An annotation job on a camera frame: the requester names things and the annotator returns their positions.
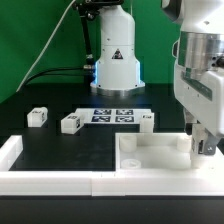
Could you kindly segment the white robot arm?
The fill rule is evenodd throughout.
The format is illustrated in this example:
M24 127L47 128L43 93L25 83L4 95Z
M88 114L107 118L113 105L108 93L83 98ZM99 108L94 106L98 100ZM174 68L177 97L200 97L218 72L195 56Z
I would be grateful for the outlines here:
M174 94L184 107L192 151L211 156L224 137L224 0L161 0L161 9L180 25L174 43ZM91 89L126 96L142 88L135 57L135 22L117 2L104 2L101 56Z

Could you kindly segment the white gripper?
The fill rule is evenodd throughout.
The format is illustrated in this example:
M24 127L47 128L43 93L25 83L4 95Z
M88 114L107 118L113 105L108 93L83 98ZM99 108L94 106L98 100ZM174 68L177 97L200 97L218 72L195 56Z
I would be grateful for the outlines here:
M221 42L178 40L173 46L175 98L210 133L205 155L214 155L224 136L224 49Z

